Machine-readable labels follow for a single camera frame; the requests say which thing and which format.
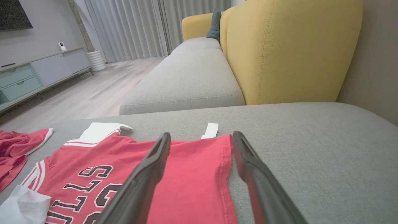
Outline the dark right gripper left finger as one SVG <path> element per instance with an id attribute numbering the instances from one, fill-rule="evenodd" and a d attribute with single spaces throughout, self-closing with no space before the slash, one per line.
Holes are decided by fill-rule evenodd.
<path id="1" fill-rule="evenodd" d="M 170 146 L 170 133 L 163 133 L 102 211 L 96 224 L 147 223 L 155 188 L 164 175 Z"/>

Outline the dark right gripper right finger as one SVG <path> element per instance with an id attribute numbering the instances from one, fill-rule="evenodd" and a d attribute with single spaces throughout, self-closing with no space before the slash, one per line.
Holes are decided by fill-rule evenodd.
<path id="1" fill-rule="evenodd" d="M 306 224 L 304 216 L 245 135 L 234 131 L 232 143 L 238 174 L 247 184 L 255 223 Z"/>

